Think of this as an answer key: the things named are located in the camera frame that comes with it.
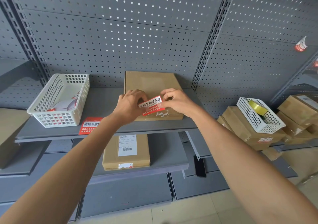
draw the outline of black phone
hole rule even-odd
[[[196,170],[196,176],[197,177],[206,177],[203,159],[201,158],[200,160],[198,160],[198,158],[196,156],[194,156],[193,159],[194,159],[194,167]]]

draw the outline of cardboard box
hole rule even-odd
[[[278,112],[277,116],[285,123],[286,126],[283,127],[282,130],[289,136],[296,137],[305,130],[304,127],[294,122],[282,112]]]
[[[314,136],[309,133],[307,130],[302,131],[296,137],[291,137],[290,135],[286,134],[286,136],[282,139],[287,145],[296,145],[296,144],[304,144],[307,141],[313,139]]]
[[[318,125],[316,124],[310,125],[306,130],[312,135],[314,135],[315,138],[318,138]]]
[[[304,128],[318,123],[318,103],[304,94],[289,96],[278,109]]]
[[[113,136],[102,164],[106,171],[150,166],[147,134]]]
[[[222,116],[233,132],[255,150],[265,150],[271,143],[280,141],[286,135],[282,130],[278,130],[273,134],[255,132],[244,114],[236,106],[228,107]]]
[[[278,152],[273,147],[267,148],[266,150],[263,150],[262,153],[264,155],[266,155],[266,157],[269,158],[270,161],[276,160],[277,158],[279,158],[283,154],[282,151]]]
[[[221,125],[223,125],[225,128],[227,128],[228,130],[230,130],[232,133],[234,133],[233,130],[232,130],[232,128],[230,127],[230,125],[228,124],[228,122],[225,120],[225,118],[224,118],[222,115],[219,116],[219,118],[217,119],[217,121],[218,121]]]
[[[148,99],[151,99],[160,95],[162,90],[169,88],[182,89],[173,73],[125,72],[124,93],[130,89],[140,89],[146,93]],[[135,121],[176,120],[182,119],[183,116],[183,114],[172,108],[166,108],[163,111],[151,113],[147,116],[138,116]]]
[[[0,108],[0,169],[18,152],[20,146],[14,140],[29,117],[25,110]]]

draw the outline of white plastic basket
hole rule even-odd
[[[33,101],[27,113],[34,116],[46,128],[77,126],[82,116],[88,90],[88,74],[56,73]],[[48,111],[59,101],[70,99],[78,92],[80,93],[74,109]]]
[[[266,114],[264,115],[264,120],[255,112],[255,110],[249,105],[249,101],[253,100],[257,102],[259,105],[263,106],[264,108],[268,109]],[[277,130],[282,127],[285,127],[283,121],[260,99],[257,98],[239,98],[237,102],[238,108],[242,111],[244,116],[250,122],[251,126],[257,133],[265,133],[265,134],[273,134]]]

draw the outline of tiled floor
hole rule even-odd
[[[318,148],[288,151],[285,160],[299,177],[294,184],[318,171]],[[318,207],[318,177],[301,187],[301,191]],[[252,224],[252,218],[241,207],[231,190],[188,198],[152,209],[80,220],[81,224]]]

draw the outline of tape roll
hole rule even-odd
[[[253,100],[250,100],[248,103],[253,108],[253,110],[255,110],[255,112],[259,115],[263,116],[268,111],[263,106],[260,106],[257,102],[254,102]]]

